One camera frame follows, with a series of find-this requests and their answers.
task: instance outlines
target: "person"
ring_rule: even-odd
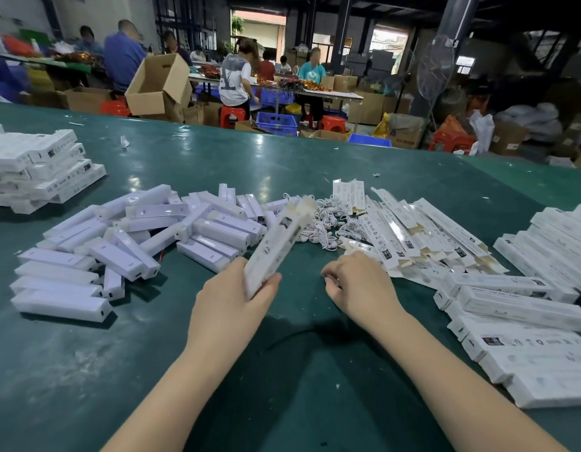
[[[276,67],[271,62],[271,53],[263,51],[263,60],[259,62],[259,75],[268,81],[273,81],[273,75],[276,73]]]
[[[195,51],[190,53],[190,60],[193,62],[205,62],[207,58],[205,57],[205,53],[202,51],[202,46],[197,46]]]
[[[178,53],[180,54],[181,58],[188,63],[188,66],[192,66],[192,60],[190,59],[190,54],[188,51],[185,50],[183,47],[180,47],[177,43],[177,39],[175,39],[175,35],[171,30],[167,30],[163,34],[163,39],[165,40],[165,44],[169,50],[169,53]]]
[[[140,34],[132,22],[120,20],[118,27],[117,33],[104,40],[104,64],[114,91],[125,93],[147,54],[138,42]]]
[[[321,83],[322,78],[326,76],[326,70],[320,64],[320,48],[314,47],[309,54],[309,60],[299,69],[299,78],[314,83]],[[295,103],[301,105],[303,116],[306,115],[305,105],[309,104],[309,113],[313,116],[315,122],[322,120],[324,116],[324,100],[316,96],[296,95]]]
[[[279,289],[282,276],[275,273],[248,301],[246,262],[236,258],[205,283],[196,295],[185,349],[102,452],[184,447]],[[403,309],[377,261],[356,252],[330,262],[321,274],[332,301],[405,371],[457,452],[567,452]]]
[[[256,42],[243,38],[239,43],[238,55],[228,53],[221,63],[221,80],[219,81],[219,98],[230,108],[242,108],[246,113],[246,120],[250,117],[250,102],[252,99],[259,103],[250,87],[250,62],[258,60],[259,53]]]
[[[82,25],[79,29],[81,39],[76,44],[76,49],[82,52],[89,52],[92,55],[104,55],[104,48],[96,41],[94,32],[87,25]]]
[[[290,67],[290,65],[288,63],[286,63],[288,61],[288,58],[286,57],[286,55],[283,55],[282,57],[280,57],[280,71],[284,72],[289,72],[292,71],[292,68]]]

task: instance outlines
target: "standing fan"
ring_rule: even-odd
[[[454,70],[454,47],[452,40],[439,35],[426,46],[418,62],[416,83],[418,91],[432,106],[445,90]]]

